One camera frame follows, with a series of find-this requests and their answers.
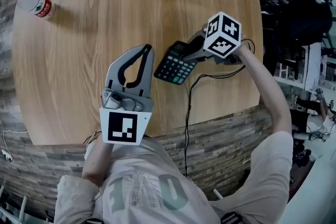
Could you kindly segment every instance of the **plastic water bottle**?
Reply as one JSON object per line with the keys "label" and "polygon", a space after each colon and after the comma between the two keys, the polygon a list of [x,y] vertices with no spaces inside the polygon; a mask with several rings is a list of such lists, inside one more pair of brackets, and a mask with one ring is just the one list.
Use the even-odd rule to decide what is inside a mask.
{"label": "plastic water bottle", "polygon": [[55,12],[55,5],[50,0],[16,0],[16,4],[19,8],[45,19]]}

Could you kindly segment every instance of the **black cable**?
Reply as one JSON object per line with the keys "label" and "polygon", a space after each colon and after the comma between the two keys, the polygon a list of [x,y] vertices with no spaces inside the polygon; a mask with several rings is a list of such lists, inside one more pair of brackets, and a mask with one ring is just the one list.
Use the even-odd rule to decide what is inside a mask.
{"label": "black cable", "polygon": [[320,134],[320,132],[318,132],[318,133],[313,132],[313,131],[311,130],[311,128],[310,128],[307,124],[306,124],[306,125],[307,125],[308,129],[310,130],[311,134],[314,135],[315,138],[317,138],[317,139],[321,139],[322,141],[325,141],[325,139],[323,139],[323,136],[324,136],[325,134],[331,134],[332,128],[334,127],[335,124],[336,124],[336,122],[334,122],[334,124],[331,126],[330,132],[324,132],[324,133],[322,133],[322,134]]}
{"label": "black cable", "polygon": [[[256,50],[256,47],[255,47],[255,44],[253,42],[253,40],[249,39],[249,38],[245,38],[242,40],[243,41],[248,41],[248,47],[250,50],[251,49],[251,45],[249,43],[252,42],[253,44],[253,54],[255,53],[255,50]],[[227,78],[230,78],[230,77],[233,77],[234,75],[238,74],[239,72],[241,72],[243,69],[245,68],[245,65],[243,65],[241,68],[237,69],[236,71],[233,71],[232,73],[229,73],[229,74],[219,74],[219,75],[208,75],[208,74],[202,74],[200,75],[196,81],[191,85],[190,87],[190,90],[189,90],[189,97],[188,97],[188,111],[187,111],[187,114],[185,116],[185,129],[184,129],[184,136],[185,136],[185,139],[184,139],[184,168],[185,168],[185,176],[187,177],[188,176],[188,173],[187,173],[187,149],[188,149],[188,145],[189,145],[189,132],[188,132],[188,128],[189,128],[189,115],[190,115],[190,110],[191,110],[191,95],[192,95],[192,91],[193,91],[193,88],[196,86],[196,84],[199,82],[199,80],[201,78],[213,78],[213,79],[227,79]]]}
{"label": "black cable", "polygon": [[88,138],[85,139],[85,141],[83,142],[83,144],[85,144],[91,137],[93,137],[94,135],[101,133],[101,131],[95,131],[94,134],[90,135]]}
{"label": "black cable", "polygon": [[293,86],[290,88],[289,92],[286,94],[285,98],[287,99],[287,97],[289,96],[289,94],[292,92]]}

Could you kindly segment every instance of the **floor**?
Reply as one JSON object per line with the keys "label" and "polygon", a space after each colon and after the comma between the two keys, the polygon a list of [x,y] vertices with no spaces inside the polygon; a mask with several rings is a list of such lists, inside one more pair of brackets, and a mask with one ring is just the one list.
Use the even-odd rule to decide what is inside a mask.
{"label": "floor", "polygon": [[[0,0],[0,131],[25,131],[16,99],[11,67],[11,33],[15,2]],[[251,151],[270,134],[270,117],[262,105],[190,127],[188,175],[209,199],[216,187],[223,196],[239,188],[249,167]],[[80,176],[85,145],[34,146],[28,133],[6,132],[14,157],[8,164],[0,158],[0,183],[5,185],[11,204],[20,204],[26,195],[26,212],[45,218],[54,215],[57,184],[64,174]],[[184,130],[177,129],[160,142],[173,161],[184,169]],[[4,141],[0,139],[0,148]]]}

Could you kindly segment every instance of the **red label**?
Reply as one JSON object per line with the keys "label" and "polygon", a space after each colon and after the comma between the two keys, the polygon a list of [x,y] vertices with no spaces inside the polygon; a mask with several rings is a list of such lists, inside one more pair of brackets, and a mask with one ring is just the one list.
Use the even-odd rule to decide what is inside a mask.
{"label": "red label", "polygon": [[48,13],[50,12],[51,10],[51,1],[50,0],[46,0],[44,2],[44,6],[43,6],[43,9],[38,13],[38,14],[35,14],[36,16],[38,17],[45,17],[48,15]]}

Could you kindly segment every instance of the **bottle label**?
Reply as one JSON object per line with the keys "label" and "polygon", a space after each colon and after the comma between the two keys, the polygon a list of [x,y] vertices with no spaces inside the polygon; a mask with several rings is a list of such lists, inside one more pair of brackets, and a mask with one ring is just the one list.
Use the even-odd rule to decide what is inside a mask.
{"label": "bottle label", "polygon": [[39,0],[37,6],[31,11],[38,17],[45,17],[51,11],[52,3],[50,0]]}

